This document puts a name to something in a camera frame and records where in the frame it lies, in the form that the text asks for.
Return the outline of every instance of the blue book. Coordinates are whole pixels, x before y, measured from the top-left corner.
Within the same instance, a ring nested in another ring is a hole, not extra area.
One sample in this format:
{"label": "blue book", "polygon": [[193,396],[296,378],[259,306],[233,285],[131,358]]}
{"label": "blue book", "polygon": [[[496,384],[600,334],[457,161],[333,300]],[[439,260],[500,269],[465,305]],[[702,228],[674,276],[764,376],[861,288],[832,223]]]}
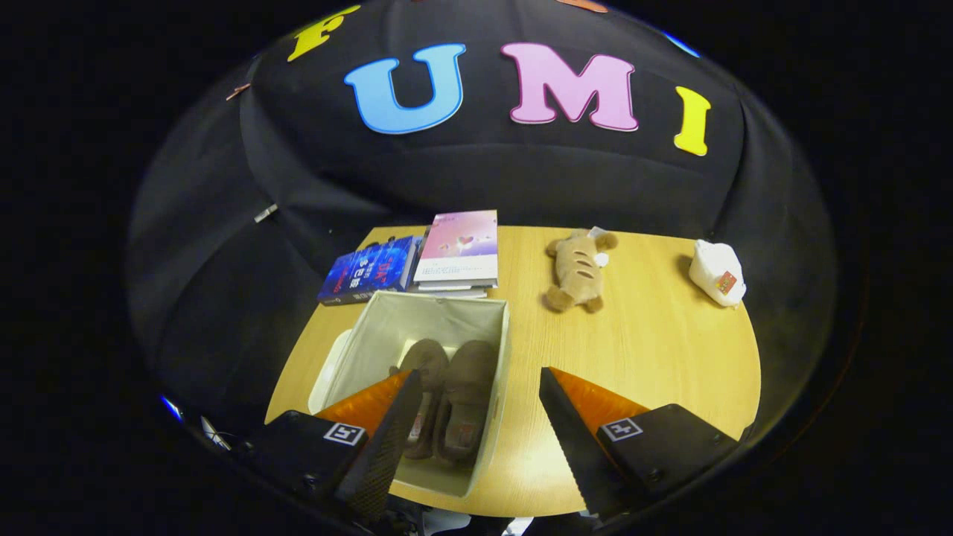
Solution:
{"label": "blue book", "polygon": [[404,237],[337,258],[317,300],[344,305],[371,299],[378,290],[406,292],[421,237]]}

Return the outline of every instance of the wooden table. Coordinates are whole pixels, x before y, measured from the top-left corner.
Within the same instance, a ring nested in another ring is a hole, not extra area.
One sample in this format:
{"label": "wooden table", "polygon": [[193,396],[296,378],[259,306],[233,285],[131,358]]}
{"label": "wooden table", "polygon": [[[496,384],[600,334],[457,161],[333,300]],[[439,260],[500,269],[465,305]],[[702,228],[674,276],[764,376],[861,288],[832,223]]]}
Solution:
{"label": "wooden table", "polygon": [[[376,228],[358,249],[424,227]],[[569,229],[499,228],[499,288],[510,303],[510,377],[497,448],[465,499],[394,482],[391,493],[424,505],[476,515],[529,517],[585,509],[569,465],[539,402],[539,369],[554,366],[650,408],[677,402],[738,439],[758,410],[760,361],[744,305],[723,309],[688,278],[694,241],[617,233],[603,269],[605,308],[546,309],[554,281],[550,240]],[[266,423],[308,397],[335,338],[364,303],[319,305],[272,394]]]}

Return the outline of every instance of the letter m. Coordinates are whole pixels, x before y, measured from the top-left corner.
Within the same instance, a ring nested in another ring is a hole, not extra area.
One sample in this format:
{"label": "letter m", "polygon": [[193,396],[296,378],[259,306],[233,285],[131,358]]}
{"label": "letter m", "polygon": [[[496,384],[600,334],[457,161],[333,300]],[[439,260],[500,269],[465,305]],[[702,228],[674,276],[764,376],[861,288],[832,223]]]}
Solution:
{"label": "letter m", "polygon": [[627,61],[596,54],[576,75],[556,52],[538,43],[510,43],[501,49],[517,62],[519,106],[510,111],[517,123],[549,123],[556,111],[546,106],[546,89],[572,122],[579,121],[598,95],[589,120],[597,127],[631,132],[639,127],[632,115],[629,75],[636,69]]}

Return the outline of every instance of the shoe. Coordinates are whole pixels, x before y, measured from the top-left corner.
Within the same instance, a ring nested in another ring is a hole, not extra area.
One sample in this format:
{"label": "shoe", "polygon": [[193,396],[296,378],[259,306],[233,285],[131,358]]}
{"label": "shoe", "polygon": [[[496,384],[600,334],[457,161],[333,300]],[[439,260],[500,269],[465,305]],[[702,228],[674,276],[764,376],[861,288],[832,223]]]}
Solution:
{"label": "shoe", "polygon": [[471,340],[454,354],[436,412],[434,451],[439,458],[476,461],[496,372],[497,350],[488,342]]}
{"label": "shoe", "polygon": [[437,404],[443,391],[443,376],[450,364],[443,346],[433,339],[421,339],[411,346],[400,363],[392,366],[391,376],[405,370],[420,370],[423,398],[417,410],[414,426],[404,444],[404,457],[411,460],[430,458],[434,454],[433,432]]}

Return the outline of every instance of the stack of books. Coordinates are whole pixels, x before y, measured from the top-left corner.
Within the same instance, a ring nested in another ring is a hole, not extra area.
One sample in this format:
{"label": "stack of books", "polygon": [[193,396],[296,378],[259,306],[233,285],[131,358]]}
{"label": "stack of books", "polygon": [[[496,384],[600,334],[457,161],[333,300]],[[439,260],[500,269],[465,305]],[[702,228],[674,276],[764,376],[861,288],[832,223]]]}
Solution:
{"label": "stack of books", "polygon": [[436,215],[418,251],[408,292],[486,298],[499,284],[497,211]]}
{"label": "stack of books", "polygon": [[317,300],[344,305],[371,299],[378,290],[408,289],[422,237],[404,237],[337,258]]}

